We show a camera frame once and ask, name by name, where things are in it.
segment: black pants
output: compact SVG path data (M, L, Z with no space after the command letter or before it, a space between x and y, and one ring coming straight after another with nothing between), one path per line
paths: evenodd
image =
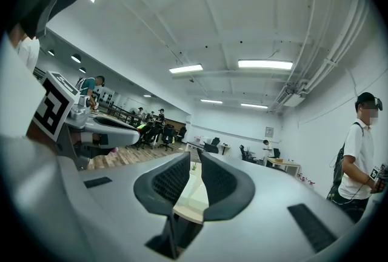
M346 214L353 220L354 223L359 222L365 211L369 198L365 200L352 199L348 200L343 198L338 190L334 193L332 202L339 208L346 212Z

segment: black backpack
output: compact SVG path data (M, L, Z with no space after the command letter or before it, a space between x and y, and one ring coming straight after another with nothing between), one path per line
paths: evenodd
M353 125L358 125L361 128L361 130L363 131L363 136L364 136L364 129L361 127L359 122L354 122ZM337 154L337 160L336 160L335 166L334 166L333 184L332 184L330 192L327 196L328 200L332 199L334 193L337 191L338 187L340 186L341 181L342 181L342 176L344 175L344 172L342 171L342 160L344 158L344 149L345 149L345 143L342 146L342 148L340 148L340 150Z

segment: floor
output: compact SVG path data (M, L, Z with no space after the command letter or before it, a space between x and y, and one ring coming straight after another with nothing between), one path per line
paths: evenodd
M135 146L129 146L128 149L121 147L116 153L110 153L107 156L96 156L94 159L90 160L87 169L103 169L157 160L158 158L173 153L183 153L185 147L186 145L183 143L174 144L174 149L169 149L168 151L166 151L165 148L158 148L158 145L156 145L154 149L145 146L144 149L140 148L139 150L137 150ZM200 160L196 149L189 148L189 150L191 153L191 161L199 163Z

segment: white cube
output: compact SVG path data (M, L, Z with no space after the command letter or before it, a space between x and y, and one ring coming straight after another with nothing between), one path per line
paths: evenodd
M70 109L79 101L80 92L58 72L46 72L41 83L46 94L33 122L56 141Z

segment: teal shirt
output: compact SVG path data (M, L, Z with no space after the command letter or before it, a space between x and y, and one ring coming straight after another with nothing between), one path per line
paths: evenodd
M87 90L94 90L96 86L96 80L87 79L85 83L82 85L83 90L81 91L81 95L87 95Z

